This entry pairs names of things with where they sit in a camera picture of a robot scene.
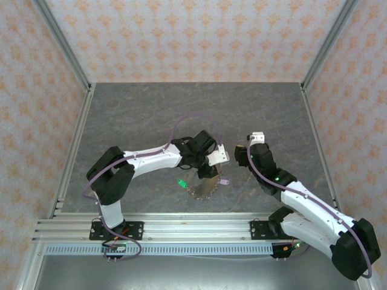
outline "black mounting bracket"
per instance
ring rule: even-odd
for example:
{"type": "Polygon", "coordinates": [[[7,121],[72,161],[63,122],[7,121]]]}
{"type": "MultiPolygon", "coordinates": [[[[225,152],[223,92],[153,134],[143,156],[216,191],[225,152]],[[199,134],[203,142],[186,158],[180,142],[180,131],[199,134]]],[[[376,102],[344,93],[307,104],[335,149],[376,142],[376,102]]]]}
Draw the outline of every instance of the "black mounting bracket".
{"type": "Polygon", "coordinates": [[[250,234],[252,240],[291,240],[291,237],[283,232],[273,232],[269,221],[251,221],[250,234]]]}
{"type": "MultiPolygon", "coordinates": [[[[144,233],[144,222],[123,222],[121,225],[112,229],[117,234],[130,237],[134,240],[142,240],[144,233]]],[[[115,235],[109,233],[101,221],[91,223],[89,240],[113,240],[115,235]]]]}

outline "wall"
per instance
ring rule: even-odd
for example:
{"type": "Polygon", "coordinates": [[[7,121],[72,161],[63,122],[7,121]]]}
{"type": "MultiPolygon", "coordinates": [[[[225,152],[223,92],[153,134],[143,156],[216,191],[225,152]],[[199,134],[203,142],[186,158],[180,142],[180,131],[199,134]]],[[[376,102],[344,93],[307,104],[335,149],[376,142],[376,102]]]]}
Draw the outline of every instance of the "wall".
{"type": "Polygon", "coordinates": [[[48,0],[91,82],[300,82],[344,0],[48,0]]]}
{"type": "Polygon", "coordinates": [[[31,0],[0,2],[0,288],[14,289],[84,96],[31,0]]]}
{"type": "Polygon", "coordinates": [[[344,211],[369,220],[387,285],[387,6],[359,1],[308,91],[344,211]]]}

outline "cable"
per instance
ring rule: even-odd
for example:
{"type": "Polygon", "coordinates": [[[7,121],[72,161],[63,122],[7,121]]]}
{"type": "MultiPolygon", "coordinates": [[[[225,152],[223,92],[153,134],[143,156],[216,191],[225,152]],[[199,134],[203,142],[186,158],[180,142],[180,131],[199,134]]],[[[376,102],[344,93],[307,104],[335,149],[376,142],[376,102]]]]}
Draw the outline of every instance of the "cable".
{"type": "MultiPolygon", "coordinates": [[[[267,179],[266,177],[263,176],[263,174],[261,172],[258,171],[258,169],[255,167],[254,165],[254,162],[252,160],[252,156],[251,156],[251,153],[250,153],[250,145],[251,145],[251,142],[253,141],[253,137],[250,138],[249,140],[249,143],[247,145],[247,159],[252,167],[252,169],[255,171],[256,174],[258,174],[258,176],[264,180],[265,182],[279,188],[279,189],[282,189],[282,190],[288,190],[290,192],[293,192],[293,193],[296,193],[298,195],[301,195],[302,197],[305,197],[305,193],[303,192],[300,192],[298,190],[295,190],[295,189],[292,189],[292,188],[289,188],[289,187],[286,187],[286,186],[283,186],[283,185],[280,185],[280,184],[277,184],[269,179],[267,179]]],[[[337,221],[341,220],[341,218],[335,214],[334,212],[332,212],[325,204],[321,203],[319,200],[313,198],[312,196],[308,196],[308,199],[310,199],[311,201],[313,201],[315,204],[319,205],[320,207],[322,207],[326,212],[328,212],[330,215],[332,215],[332,217],[334,217],[337,221]]],[[[353,238],[355,238],[355,241],[357,242],[358,246],[360,247],[360,250],[364,256],[364,259],[365,259],[365,262],[367,264],[367,269],[368,269],[368,273],[366,275],[362,274],[362,277],[364,278],[371,278],[372,277],[372,266],[371,266],[371,261],[369,260],[369,257],[367,255],[367,252],[366,252],[366,249],[364,248],[363,246],[363,243],[362,241],[359,239],[359,237],[357,236],[357,234],[354,232],[354,230],[345,222],[345,221],[342,221],[342,224],[343,226],[352,234],[353,238]]]]}
{"type": "MultiPolygon", "coordinates": [[[[215,130],[215,132],[216,132],[217,137],[218,137],[218,144],[219,144],[219,145],[222,145],[223,143],[222,143],[222,140],[221,140],[221,137],[220,137],[219,130],[218,130],[217,126],[215,125],[215,123],[213,122],[213,120],[211,119],[211,117],[209,117],[208,115],[206,115],[206,114],[204,114],[204,113],[195,112],[195,113],[186,115],[186,116],[184,116],[183,118],[181,118],[181,119],[179,119],[179,120],[177,121],[177,123],[175,124],[175,126],[174,126],[174,128],[173,128],[173,130],[172,130],[172,132],[171,132],[171,135],[169,136],[169,139],[168,139],[167,144],[166,144],[162,149],[157,150],[157,151],[154,151],[154,152],[139,154],[139,155],[136,155],[136,156],[131,155],[131,156],[127,156],[127,157],[121,158],[121,159],[119,159],[119,160],[113,162],[112,164],[106,166],[104,169],[102,169],[102,170],[101,170],[99,173],[97,173],[97,174],[96,174],[96,175],[95,175],[95,176],[87,183],[87,185],[82,189],[82,196],[83,196],[84,198],[93,200],[93,201],[96,203],[96,205],[98,206],[98,211],[99,211],[99,215],[100,215],[100,220],[101,220],[103,226],[105,227],[105,229],[106,229],[109,233],[115,235],[116,237],[120,237],[120,238],[122,238],[122,239],[124,239],[124,240],[128,240],[128,241],[130,241],[130,242],[133,242],[133,243],[135,243],[135,244],[138,246],[138,252],[137,252],[136,254],[134,254],[134,255],[132,255],[132,256],[125,257],[125,258],[121,258],[121,259],[119,259],[118,261],[124,261],[124,260],[129,260],[129,259],[136,258],[136,257],[137,257],[138,255],[140,255],[140,253],[142,252],[141,244],[140,244],[139,242],[137,242],[136,240],[131,239],[130,237],[125,237],[125,236],[122,236],[122,235],[120,235],[120,234],[117,234],[117,233],[113,232],[113,231],[107,226],[107,224],[106,224],[106,222],[105,222],[105,219],[104,219],[103,216],[102,216],[102,211],[101,211],[101,208],[100,208],[99,200],[98,200],[97,198],[93,197],[93,196],[88,196],[88,195],[86,194],[86,191],[87,191],[88,188],[91,186],[91,184],[93,184],[98,178],[100,178],[105,172],[107,172],[108,170],[110,170],[110,169],[113,168],[114,166],[116,166],[116,165],[118,165],[118,164],[120,164],[120,163],[122,163],[122,162],[124,162],[124,161],[133,159],[133,158],[140,158],[140,157],[153,156],[153,155],[156,155],[156,154],[159,154],[159,153],[164,152],[164,151],[169,147],[169,145],[171,145],[171,142],[172,142],[172,140],[173,140],[173,138],[174,138],[175,131],[177,130],[178,125],[179,125],[182,121],[184,121],[184,120],[186,120],[186,119],[188,119],[188,118],[197,117],[197,116],[202,116],[202,117],[208,119],[208,120],[212,123],[212,126],[213,126],[213,128],[214,128],[214,130],[215,130]]],[[[104,258],[106,258],[106,259],[108,259],[107,255],[106,255],[107,250],[104,252],[104,255],[103,255],[104,258]]]]}

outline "gray surface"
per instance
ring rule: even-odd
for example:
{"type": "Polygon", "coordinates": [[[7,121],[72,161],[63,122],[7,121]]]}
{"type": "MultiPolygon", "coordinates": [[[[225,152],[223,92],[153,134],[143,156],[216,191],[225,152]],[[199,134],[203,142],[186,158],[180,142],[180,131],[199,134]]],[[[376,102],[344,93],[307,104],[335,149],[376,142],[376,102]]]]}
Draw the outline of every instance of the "gray surface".
{"type": "MultiPolygon", "coordinates": [[[[122,199],[125,212],[275,211],[280,203],[266,195],[249,170],[233,157],[246,135],[263,131],[277,165],[294,174],[313,193],[332,204],[308,115],[297,83],[101,83],[90,106],[63,211],[94,212],[81,197],[86,172],[111,146],[143,150],[167,142],[175,122],[195,112],[212,116],[231,161],[209,200],[197,201],[177,184],[187,172],[163,169],[134,179],[122,199]]],[[[175,137],[215,132],[207,120],[192,118],[175,137]]]]}
{"type": "Polygon", "coordinates": [[[255,289],[352,290],[329,258],[310,249],[275,262],[271,257],[232,260],[208,257],[149,257],[107,263],[95,256],[46,256],[37,281],[46,289],[255,289]]]}

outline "metal frame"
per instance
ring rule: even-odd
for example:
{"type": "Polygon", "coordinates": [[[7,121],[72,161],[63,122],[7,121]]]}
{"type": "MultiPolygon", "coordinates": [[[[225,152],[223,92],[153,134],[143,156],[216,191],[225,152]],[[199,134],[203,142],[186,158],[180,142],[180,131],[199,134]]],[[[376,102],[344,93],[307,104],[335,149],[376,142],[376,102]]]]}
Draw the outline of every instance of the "metal frame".
{"type": "Polygon", "coordinates": [[[33,0],[37,10],[40,12],[50,31],[52,32],[56,42],[58,43],[60,49],[62,50],[64,56],[66,57],[68,63],[73,69],[79,83],[81,86],[87,90],[90,88],[90,82],[87,79],[85,72],[83,71],[81,65],[79,64],[77,57],[75,56],[73,50],[68,44],[66,37],[64,36],[62,30],[60,29],[58,23],[56,22],[54,15],[52,14],[49,6],[45,0],[33,0]]]}
{"type": "Polygon", "coordinates": [[[67,192],[68,183],[70,181],[71,172],[73,171],[80,139],[82,137],[83,128],[85,127],[86,118],[89,112],[91,100],[93,99],[95,88],[96,88],[96,84],[95,83],[91,84],[90,89],[86,91],[85,96],[83,98],[83,103],[80,108],[77,124],[73,133],[73,139],[71,141],[70,148],[68,149],[68,152],[67,152],[66,164],[65,164],[65,167],[63,168],[63,174],[60,179],[59,187],[56,193],[56,198],[53,199],[51,203],[51,207],[50,207],[51,210],[48,214],[49,218],[52,218],[54,216],[54,211],[57,209],[57,206],[63,205],[61,204],[61,202],[64,201],[64,198],[67,192]]]}
{"type": "Polygon", "coordinates": [[[310,66],[307,75],[305,76],[305,80],[301,83],[301,88],[306,91],[309,85],[312,83],[314,77],[320,70],[324,60],[327,58],[331,48],[333,47],[337,37],[340,35],[343,30],[347,20],[352,15],[352,11],[354,10],[356,4],[359,0],[347,0],[344,3],[343,8],[341,9],[335,23],[333,24],[331,30],[329,31],[327,37],[325,38],[319,52],[317,53],[316,58],[314,59],[312,65],[310,66]]]}
{"type": "Polygon", "coordinates": [[[304,99],[305,107],[307,109],[310,125],[312,127],[314,139],[316,140],[317,149],[319,151],[322,167],[324,168],[325,176],[327,177],[327,182],[328,182],[329,190],[331,192],[334,206],[337,207],[339,210],[341,210],[342,203],[341,203],[340,198],[337,195],[337,187],[336,187],[336,184],[334,183],[334,179],[331,176],[331,170],[330,170],[330,167],[327,163],[327,159],[325,158],[324,150],[323,150],[322,145],[321,145],[321,141],[320,141],[319,133],[317,131],[316,123],[314,122],[313,114],[312,114],[312,111],[310,109],[307,93],[302,89],[301,84],[300,84],[300,88],[301,88],[302,98],[304,99]]]}
{"type": "MultiPolygon", "coordinates": [[[[332,29],[328,33],[320,51],[317,54],[305,80],[300,83],[305,107],[311,122],[317,148],[320,153],[324,172],[327,176],[331,194],[337,201],[340,208],[341,202],[336,195],[336,186],[330,175],[330,169],[326,162],[321,142],[318,136],[316,125],[307,100],[307,88],[313,81],[326,59],[330,48],[342,31],[346,21],[359,0],[347,0],[332,29]]],[[[21,278],[17,286],[18,290],[34,289],[47,246],[53,243],[94,244],[98,241],[88,239],[91,219],[97,218],[97,213],[62,213],[64,197],[67,191],[71,171],[75,162],[76,153],[82,136],[83,127],[90,107],[90,103],[95,90],[95,84],[90,85],[82,67],[77,61],[69,43],[62,30],[58,26],[52,12],[45,0],[33,0],[37,9],[49,26],[54,38],[57,40],[67,61],[69,61],[80,84],[85,88],[86,95],[80,110],[77,126],[74,130],[73,141],[68,151],[67,162],[60,180],[57,197],[52,203],[52,210],[49,219],[39,220],[34,232],[32,249],[27,257],[27,261],[21,273],[21,278]]],[[[249,222],[255,218],[267,220],[270,213],[144,213],[144,214],[124,214],[126,220],[144,221],[146,223],[143,244],[156,245],[168,243],[234,243],[248,245],[251,243],[249,222]]],[[[287,240],[262,240],[254,243],[265,244],[272,242],[287,242],[287,240]]],[[[359,279],[358,285],[363,289],[378,289],[375,278],[371,280],[359,279]]]]}

